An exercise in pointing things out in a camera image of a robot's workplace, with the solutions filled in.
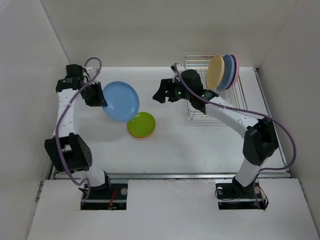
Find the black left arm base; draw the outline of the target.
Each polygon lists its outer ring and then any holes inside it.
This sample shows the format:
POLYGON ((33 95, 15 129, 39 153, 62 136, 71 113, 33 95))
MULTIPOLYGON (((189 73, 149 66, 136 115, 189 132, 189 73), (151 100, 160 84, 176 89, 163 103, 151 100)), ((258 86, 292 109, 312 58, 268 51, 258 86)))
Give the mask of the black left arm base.
POLYGON ((88 198, 80 204, 81 210, 118 211, 127 209, 128 183, 112 183, 109 189, 92 187, 88 198))

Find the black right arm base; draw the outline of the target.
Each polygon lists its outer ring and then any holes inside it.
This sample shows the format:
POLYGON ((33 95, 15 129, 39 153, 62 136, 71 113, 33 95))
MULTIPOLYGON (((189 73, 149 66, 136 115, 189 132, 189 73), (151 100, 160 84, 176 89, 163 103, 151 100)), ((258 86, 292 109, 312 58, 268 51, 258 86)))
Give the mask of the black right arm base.
POLYGON ((269 199, 258 182, 245 190, 237 189, 231 182, 217 182, 214 195, 219 210, 266 210, 269 199))

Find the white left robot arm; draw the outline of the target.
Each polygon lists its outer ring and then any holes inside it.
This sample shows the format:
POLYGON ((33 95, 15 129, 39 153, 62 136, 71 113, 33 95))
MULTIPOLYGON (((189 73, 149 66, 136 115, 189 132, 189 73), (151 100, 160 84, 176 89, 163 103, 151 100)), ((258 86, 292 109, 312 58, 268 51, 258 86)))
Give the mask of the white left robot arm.
POLYGON ((54 167, 59 172, 72 175, 84 172, 81 191, 91 191, 100 198, 111 195, 110 178, 93 164, 89 146, 79 134, 80 106, 106 107, 101 83, 93 77, 97 69, 78 64, 66 66, 66 76, 58 80, 55 91, 58 97, 58 115, 52 138, 46 139, 44 147, 54 167))

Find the beige plate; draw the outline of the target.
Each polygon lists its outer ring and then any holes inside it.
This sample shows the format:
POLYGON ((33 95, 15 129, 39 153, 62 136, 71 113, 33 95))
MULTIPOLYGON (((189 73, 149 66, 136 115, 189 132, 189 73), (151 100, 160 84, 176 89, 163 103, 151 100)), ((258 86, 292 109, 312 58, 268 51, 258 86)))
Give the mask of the beige plate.
POLYGON ((221 55, 215 55, 209 63, 206 75, 206 86, 210 90, 216 89, 224 76, 225 62, 221 55))

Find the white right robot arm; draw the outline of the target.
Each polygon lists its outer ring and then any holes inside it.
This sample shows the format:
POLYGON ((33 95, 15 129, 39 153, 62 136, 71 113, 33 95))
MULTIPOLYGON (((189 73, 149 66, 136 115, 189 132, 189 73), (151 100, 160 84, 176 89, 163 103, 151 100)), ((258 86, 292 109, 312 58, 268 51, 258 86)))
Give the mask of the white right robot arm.
POLYGON ((279 147, 271 119, 249 116, 234 108, 216 92, 205 89, 196 70, 176 72, 173 78, 162 79, 152 98, 161 104, 187 100, 193 108, 221 121, 243 138, 244 160, 231 185, 232 193, 237 197, 250 191, 263 164, 279 147))

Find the orange plate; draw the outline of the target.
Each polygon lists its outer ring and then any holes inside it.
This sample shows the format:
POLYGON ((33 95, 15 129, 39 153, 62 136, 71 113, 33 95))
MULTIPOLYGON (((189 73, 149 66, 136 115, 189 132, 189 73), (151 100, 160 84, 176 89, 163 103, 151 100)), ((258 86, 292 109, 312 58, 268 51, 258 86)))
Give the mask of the orange plate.
POLYGON ((148 138, 149 136, 151 136, 154 131, 151 132, 128 132, 132 137, 137 138, 137 139, 144 139, 144 138, 148 138))

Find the light blue plate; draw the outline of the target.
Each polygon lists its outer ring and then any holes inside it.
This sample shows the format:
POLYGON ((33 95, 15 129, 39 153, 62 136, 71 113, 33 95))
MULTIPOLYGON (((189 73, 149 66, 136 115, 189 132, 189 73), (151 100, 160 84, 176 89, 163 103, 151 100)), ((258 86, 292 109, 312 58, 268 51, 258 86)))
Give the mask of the light blue plate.
POLYGON ((128 122, 138 113, 140 100, 135 89, 126 82, 113 81, 102 90, 107 106, 102 109, 110 118, 118 122, 128 122))

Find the green plate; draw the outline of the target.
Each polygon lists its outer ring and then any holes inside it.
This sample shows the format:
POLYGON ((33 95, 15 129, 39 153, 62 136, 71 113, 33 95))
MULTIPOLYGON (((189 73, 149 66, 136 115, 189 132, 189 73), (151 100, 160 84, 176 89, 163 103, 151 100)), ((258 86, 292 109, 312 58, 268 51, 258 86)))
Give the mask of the green plate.
POLYGON ((149 133, 156 129, 156 120, 154 116, 148 112, 138 112, 137 115, 127 122, 128 132, 133 133, 149 133))

